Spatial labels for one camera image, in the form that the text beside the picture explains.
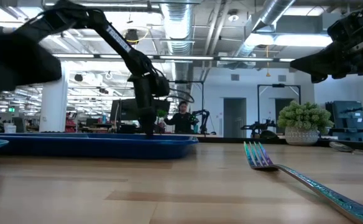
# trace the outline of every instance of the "white column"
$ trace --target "white column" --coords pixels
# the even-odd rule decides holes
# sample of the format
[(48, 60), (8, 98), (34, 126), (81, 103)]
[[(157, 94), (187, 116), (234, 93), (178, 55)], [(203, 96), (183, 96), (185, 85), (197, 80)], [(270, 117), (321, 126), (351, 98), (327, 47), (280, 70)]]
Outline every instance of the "white column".
[(62, 62), (62, 78), (44, 84), (40, 111), (39, 131), (65, 131), (67, 112), (67, 91), (70, 72)]

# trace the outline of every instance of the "potted plant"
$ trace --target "potted plant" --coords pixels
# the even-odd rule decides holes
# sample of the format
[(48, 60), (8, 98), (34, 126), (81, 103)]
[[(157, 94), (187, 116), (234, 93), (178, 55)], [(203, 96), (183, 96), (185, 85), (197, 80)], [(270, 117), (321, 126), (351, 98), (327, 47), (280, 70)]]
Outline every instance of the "potted plant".
[(285, 139), (288, 144), (310, 146), (317, 142), (318, 131), (327, 134), (327, 128), (333, 126), (330, 117), (330, 112), (315, 103), (307, 102), (299, 105), (296, 101), (292, 101), (280, 111), (277, 125), (285, 128)]

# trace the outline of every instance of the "wall vent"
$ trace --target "wall vent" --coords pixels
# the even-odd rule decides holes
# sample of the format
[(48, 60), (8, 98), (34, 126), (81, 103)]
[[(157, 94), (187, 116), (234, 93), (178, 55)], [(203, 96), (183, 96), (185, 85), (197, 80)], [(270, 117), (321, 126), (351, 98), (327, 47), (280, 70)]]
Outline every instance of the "wall vent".
[(239, 81), (239, 75), (238, 74), (231, 74), (231, 81)]
[(287, 81), (287, 76), (286, 75), (279, 75), (278, 76), (278, 81), (279, 82), (286, 82)]

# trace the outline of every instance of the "computer monitor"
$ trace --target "computer monitor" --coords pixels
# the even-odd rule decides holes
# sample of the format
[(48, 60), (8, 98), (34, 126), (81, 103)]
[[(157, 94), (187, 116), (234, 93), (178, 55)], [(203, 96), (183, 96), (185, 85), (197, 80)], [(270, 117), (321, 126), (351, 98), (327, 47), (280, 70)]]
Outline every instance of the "computer monitor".
[(88, 118), (88, 119), (86, 119), (86, 127), (94, 126), (94, 124), (97, 124), (98, 122), (99, 122), (99, 119)]
[[(163, 110), (169, 112), (170, 108), (169, 101), (154, 100), (153, 104), (156, 110)], [(121, 121), (138, 120), (139, 115), (137, 114), (137, 111), (138, 110), (137, 110), (136, 99), (114, 100), (113, 105), (111, 107), (110, 121), (115, 121), (116, 119), (118, 120), (119, 118)]]

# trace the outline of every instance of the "green hydrangea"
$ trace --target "green hydrangea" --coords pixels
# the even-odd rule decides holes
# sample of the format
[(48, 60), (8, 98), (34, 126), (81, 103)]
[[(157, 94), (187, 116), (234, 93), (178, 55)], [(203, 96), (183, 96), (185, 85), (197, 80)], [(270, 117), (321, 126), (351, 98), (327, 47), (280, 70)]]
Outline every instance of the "green hydrangea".
[(289, 106), (280, 111), (277, 125), (281, 128), (294, 127), (305, 130), (318, 130), (326, 134), (327, 128), (333, 127), (330, 121), (331, 113), (320, 108), (315, 103), (299, 105), (292, 101)]

